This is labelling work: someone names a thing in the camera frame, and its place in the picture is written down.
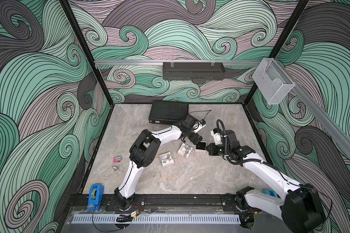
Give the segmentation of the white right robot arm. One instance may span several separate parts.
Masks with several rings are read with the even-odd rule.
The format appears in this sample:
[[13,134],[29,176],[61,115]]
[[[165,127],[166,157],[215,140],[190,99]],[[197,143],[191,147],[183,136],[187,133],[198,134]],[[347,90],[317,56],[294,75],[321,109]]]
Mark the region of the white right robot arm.
[[222,120],[216,121],[211,134],[214,142],[206,147],[210,156],[222,156],[230,164],[251,171],[276,193],[271,196],[252,187],[239,190],[236,207],[246,213],[241,222],[254,215],[253,209],[276,216],[294,233],[309,233],[328,220],[330,213],[323,209],[322,193],[313,185],[289,178],[251,147],[240,145],[234,131],[226,130]]

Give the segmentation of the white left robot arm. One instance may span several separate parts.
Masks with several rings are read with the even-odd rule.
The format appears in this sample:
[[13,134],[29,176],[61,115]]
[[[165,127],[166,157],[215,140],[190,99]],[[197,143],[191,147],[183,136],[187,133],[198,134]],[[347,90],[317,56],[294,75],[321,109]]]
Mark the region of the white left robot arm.
[[197,145],[203,139],[198,132],[205,125],[204,119],[198,120],[192,115],[187,115],[180,122],[166,129],[156,132],[143,130],[129,149],[130,162],[124,180],[114,190],[115,200],[119,208],[126,210],[131,206],[139,178],[143,170],[154,161],[160,146],[186,137],[191,143]]

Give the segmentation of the white box base black insert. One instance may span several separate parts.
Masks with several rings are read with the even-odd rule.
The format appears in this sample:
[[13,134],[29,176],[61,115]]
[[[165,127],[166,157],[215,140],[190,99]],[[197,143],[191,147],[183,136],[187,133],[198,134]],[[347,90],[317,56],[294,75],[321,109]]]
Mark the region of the white box base black insert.
[[196,153],[207,153],[206,150],[207,141],[201,141],[195,146]]

